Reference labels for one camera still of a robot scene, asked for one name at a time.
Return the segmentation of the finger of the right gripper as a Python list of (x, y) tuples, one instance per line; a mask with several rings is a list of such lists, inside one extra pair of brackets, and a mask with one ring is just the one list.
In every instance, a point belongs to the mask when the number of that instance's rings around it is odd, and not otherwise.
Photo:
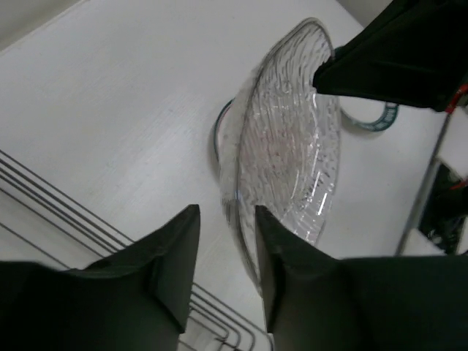
[(425, 31), (434, 1), (392, 1), (362, 32), (315, 72), (321, 94), (435, 108), (437, 61)]

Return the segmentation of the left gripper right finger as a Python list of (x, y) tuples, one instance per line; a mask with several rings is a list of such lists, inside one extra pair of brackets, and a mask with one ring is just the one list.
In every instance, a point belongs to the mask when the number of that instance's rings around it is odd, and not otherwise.
[(465, 350), (467, 257), (337, 260), (255, 210), (265, 324), (277, 350)]

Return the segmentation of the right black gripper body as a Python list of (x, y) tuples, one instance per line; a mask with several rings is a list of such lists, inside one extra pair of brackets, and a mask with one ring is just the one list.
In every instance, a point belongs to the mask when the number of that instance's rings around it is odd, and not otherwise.
[(467, 81), (467, 2), (413, 1), (401, 21), (401, 100), (446, 110)]

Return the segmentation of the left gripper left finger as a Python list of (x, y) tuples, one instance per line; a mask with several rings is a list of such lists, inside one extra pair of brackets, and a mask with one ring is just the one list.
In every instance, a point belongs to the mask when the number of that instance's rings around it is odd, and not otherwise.
[(84, 269), (1, 263), (3, 350), (176, 350), (186, 330), (200, 208)]

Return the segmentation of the clear glass plate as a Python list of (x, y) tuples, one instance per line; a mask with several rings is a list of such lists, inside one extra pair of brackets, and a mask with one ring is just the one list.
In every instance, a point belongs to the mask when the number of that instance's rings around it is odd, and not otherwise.
[(339, 174), (341, 111), (338, 98), (318, 93), (312, 81), (333, 55), (324, 25), (306, 18), (266, 53), (235, 96), (244, 109), (238, 161), (219, 185), (224, 215), (255, 286), (263, 269), (257, 206), (311, 245), (325, 228)]

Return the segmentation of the white plate red characters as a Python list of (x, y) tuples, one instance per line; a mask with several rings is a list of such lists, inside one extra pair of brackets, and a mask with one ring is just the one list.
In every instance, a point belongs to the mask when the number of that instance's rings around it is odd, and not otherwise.
[(243, 123), (243, 102), (233, 97), (223, 105), (211, 130), (211, 158), (219, 178), (236, 168)]

